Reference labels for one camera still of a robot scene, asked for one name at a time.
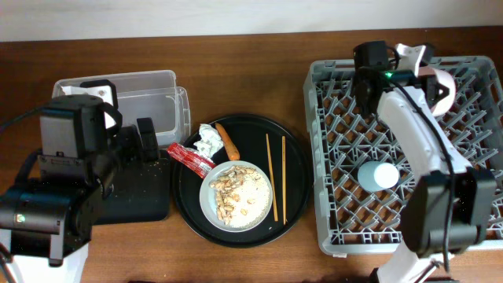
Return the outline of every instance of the wooden chopstick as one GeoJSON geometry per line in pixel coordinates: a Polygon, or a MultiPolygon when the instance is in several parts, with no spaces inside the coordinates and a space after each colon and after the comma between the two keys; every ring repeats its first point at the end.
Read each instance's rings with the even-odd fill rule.
{"type": "Polygon", "coordinates": [[[270,159],[269,134],[266,134],[266,140],[267,140],[267,158],[269,159],[270,184],[273,187],[274,221],[277,222],[276,190],[274,190],[273,163],[271,162],[270,159]]]}
{"type": "Polygon", "coordinates": [[[281,144],[283,145],[283,156],[281,158],[281,162],[283,163],[283,225],[286,225],[286,139],[285,137],[282,138],[281,144]]]}

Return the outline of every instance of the red wrapper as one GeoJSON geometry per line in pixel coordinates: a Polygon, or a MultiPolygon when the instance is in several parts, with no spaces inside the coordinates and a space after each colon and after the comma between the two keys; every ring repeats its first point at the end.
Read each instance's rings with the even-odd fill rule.
{"type": "Polygon", "coordinates": [[[179,145],[178,143],[171,144],[167,148],[167,152],[171,157],[182,162],[185,166],[190,168],[190,170],[196,172],[201,178],[206,177],[211,169],[216,166],[210,160],[186,149],[183,145],[179,145]]]}

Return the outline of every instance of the bowl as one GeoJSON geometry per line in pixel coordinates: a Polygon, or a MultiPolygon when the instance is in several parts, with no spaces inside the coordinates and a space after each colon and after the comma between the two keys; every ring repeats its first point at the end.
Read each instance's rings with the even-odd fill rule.
{"type": "Polygon", "coordinates": [[[233,233],[239,233],[239,232],[244,232],[248,231],[250,229],[253,229],[257,227],[258,224],[260,224],[269,214],[270,207],[273,203],[273,188],[270,184],[269,178],[267,178],[267,175],[258,167],[256,167],[254,164],[251,164],[246,161],[229,161],[225,162],[223,164],[218,165],[217,167],[213,168],[207,175],[206,178],[203,180],[203,184],[201,185],[201,189],[199,192],[199,202],[201,205],[201,210],[203,211],[204,216],[206,219],[213,224],[213,226],[219,228],[220,230],[224,230],[227,232],[233,232],[233,233]],[[217,216],[217,201],[216,201],[216,193],[217,190],[210,188],[210,183],[216,180],[218,176],[220,176],[223,172],[229,170],[232,166],[243,166],[243,167],[248,167],[248,168],[253,168],[255,169],[260,175],[264,177],[266,180],[267,186],[269,187],[269,203],[266,206],[266,209],[264,212],[250,225],[241,227],[241,228],[235,228],[232,226],[226,226],[222,220],[218,220],[217,216]]]}

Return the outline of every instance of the table surface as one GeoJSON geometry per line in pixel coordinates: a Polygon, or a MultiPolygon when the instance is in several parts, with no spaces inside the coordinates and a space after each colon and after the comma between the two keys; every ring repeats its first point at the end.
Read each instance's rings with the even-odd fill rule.
{"type": "MultiPolygon", "coordinates": [[[[310,63],[351,58],[354,46],[377,39],[388,44],[430,42],[437,56],[487,55],[503,70],[503,27],[4,42],[0,122],[50,99],[58,79],[170,69],[187,89],[193,131],[219,116],[250,112],[285,125],[310,153],[303,100],[310,63]]],[[[40,145],[37,117],[1,136],[0,193],[40,145]]],[[[312,199],[282,238],[243,250],[199,237],[172,204],[169,218],[161,222],[95,226],[82,281],[335,281],[368,276],[389,257],[324,255],[312,199]]],[[[451,265],[452,276],[463,282],[503,281],[501,252],[467,252],[451,265]]]]}

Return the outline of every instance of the dish rack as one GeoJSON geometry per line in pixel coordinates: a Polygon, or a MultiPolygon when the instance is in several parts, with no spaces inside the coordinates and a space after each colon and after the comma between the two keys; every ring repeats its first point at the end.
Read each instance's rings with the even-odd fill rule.
{"type": "MultiPolygon", "coordinates": [[[[488,57],[435,57],[430,66],[456,81],[456,101],[437,117],[456,149],[497,179],[487,239],[471,249],[503,248],[503,91],[488,57]]],[[[304,83],[314,165],[320,249],[332,256],[393,252],[402,239],[400,211],[416,186],[395,136],[374,117],[363,119],[351,94],[352,60],[315,61],[304,83]],[[398,184],[367,193],[356,181],[364,162],[394,164],[398,184]]]]}

